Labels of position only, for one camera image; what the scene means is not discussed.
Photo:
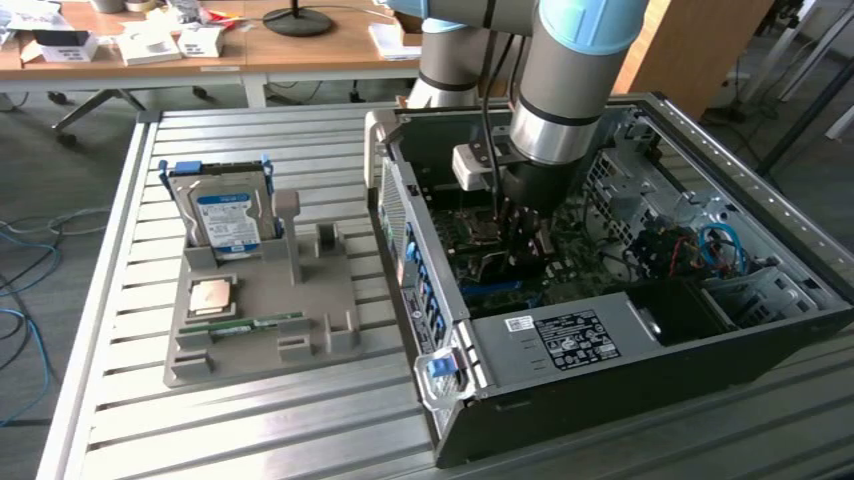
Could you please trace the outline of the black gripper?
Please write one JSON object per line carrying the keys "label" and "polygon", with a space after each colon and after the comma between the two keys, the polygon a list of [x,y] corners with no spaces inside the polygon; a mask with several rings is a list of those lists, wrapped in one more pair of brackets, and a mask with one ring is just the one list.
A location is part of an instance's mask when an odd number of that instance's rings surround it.
{"label": "black gripper", "polygon": [[502,174],[502,188],[510,211],[534,212],[550,219],[566,202],[577,183],[582,159],[548,165],[534,161],[510,164]]}

